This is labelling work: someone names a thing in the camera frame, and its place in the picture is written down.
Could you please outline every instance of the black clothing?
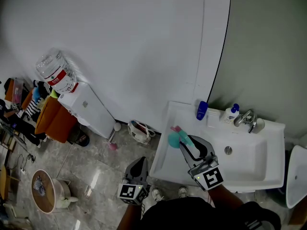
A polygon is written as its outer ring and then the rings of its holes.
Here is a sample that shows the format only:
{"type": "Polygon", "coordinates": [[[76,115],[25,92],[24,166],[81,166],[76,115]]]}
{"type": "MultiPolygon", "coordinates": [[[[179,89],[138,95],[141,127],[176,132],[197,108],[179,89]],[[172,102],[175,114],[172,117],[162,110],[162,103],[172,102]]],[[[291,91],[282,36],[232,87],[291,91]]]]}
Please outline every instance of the black clothing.
{"type": "Polygon", "coordinates": [[[47,82],[42,82],[38,80],[33,81],[34,88],[38,87],[39,95],[43,99],[46,99],[48,95],[51,95],[52,87],[47,82]]]}
{"type": "Polygon", "coordinates": [[[144,214],[139,229],[279,230],[279,216],[248,202],[236,210],[219,210],[199,197],[160,201],[144,214]]]}
{"type": "Polygon", "coordinates": [[[10,112],[11,110],[7,110],[5,106],[5,102],[0,99],[0,118],[9,124],[13,129],[22,133],[30,142],[35,145],[39,145],[40,139],[44,140],[46,138],[45,133],[42,134],[34,134],[35,128],[30,123],[23,121],[16,114],[13,114],[9,118],[4,117],[4,112],[10,112]]]}
{"type": "Polygon", "coordinates": [[[10,83],[11,83],[11,79],[9,78],[9,79],[6,80],[6,82],[4,84],[4,89],[5,89],[4,94],[6,94],[8,92],[10,83]]]}

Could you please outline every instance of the white bottle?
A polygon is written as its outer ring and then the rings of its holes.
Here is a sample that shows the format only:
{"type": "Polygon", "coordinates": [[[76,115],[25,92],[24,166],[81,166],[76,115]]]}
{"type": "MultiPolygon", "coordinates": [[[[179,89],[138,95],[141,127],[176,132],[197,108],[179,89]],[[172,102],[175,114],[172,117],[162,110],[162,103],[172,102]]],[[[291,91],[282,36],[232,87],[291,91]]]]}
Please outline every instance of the white bottle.
{"type": "Polygon", "coordinates": [[[37,61],[35,67],[56,92],[62,94],[75,91],[76,75],[60,50],[51,48],[37,61]]]}
{"type": "Polygon", "coordinates": [[[240,107],[238,104],[234,104],[232,108],[227,108],[221,118],[221,121],[231,124],[234,119],[240,114],[239,109],[240,107]]]}

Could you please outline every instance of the person's arm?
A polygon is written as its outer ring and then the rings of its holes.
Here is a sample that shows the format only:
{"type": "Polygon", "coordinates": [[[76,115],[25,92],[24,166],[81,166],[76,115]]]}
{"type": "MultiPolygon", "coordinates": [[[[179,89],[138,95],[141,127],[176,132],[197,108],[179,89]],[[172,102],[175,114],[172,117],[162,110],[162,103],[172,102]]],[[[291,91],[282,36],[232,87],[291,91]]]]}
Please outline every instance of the person's arm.
{"type": "Polygon", "coordinates": [[[17,109],[9,111],[9,112],[4,112],[4,117],[9,118],[10,116],[14,115],[16,113],[17,109]]]}
{"type": "Polygon", "coordinates": [[[141,221],[142,207],[137,205],[128,205],[127,210],[120,221],[118,230],[137,229],[141,221]]]}
{"type": "Polygon", "coordinates": [[[241,199],[229,192],[223,185],[208,191],[215,208],[236,209],[243,205],[241,199]]]}

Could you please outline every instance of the drain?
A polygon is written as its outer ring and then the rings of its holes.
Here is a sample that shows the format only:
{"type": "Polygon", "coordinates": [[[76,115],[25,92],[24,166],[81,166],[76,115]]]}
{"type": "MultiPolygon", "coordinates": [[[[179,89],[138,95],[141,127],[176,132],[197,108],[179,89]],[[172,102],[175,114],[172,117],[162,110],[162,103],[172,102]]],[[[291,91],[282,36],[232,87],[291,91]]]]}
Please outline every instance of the drain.
{"type": "Polygon", "coordinates": [[[230,147],[230,146],[228,146],[228,147],[225,147],[225,153],[227,154],[227,155],[230,155],[231,153],[232,153],[232,148],[230,147]]]}

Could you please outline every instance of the striped clothing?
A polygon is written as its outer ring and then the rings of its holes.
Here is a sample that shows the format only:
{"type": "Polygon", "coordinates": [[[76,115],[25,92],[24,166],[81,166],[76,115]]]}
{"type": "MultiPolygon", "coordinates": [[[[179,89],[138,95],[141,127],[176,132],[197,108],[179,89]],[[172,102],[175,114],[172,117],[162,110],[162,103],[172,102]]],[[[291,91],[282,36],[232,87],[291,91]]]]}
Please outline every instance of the striped clothing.
{"type": "Polygon", "coordinates": [[[37,121],[37,118],[41,111],[37,106],[42,100],[46,99],[46,97],[51,94],[52,87],[50,86],[49,83],[38,80],[34,80],[33,85],[35,88],[39,88],[39,94],[41,97],[38,99],[37,103],[35,103],[35,101],[32,99],[25,113],[28,114],[30,117],[32,117],[33,121],[37,121]]]}

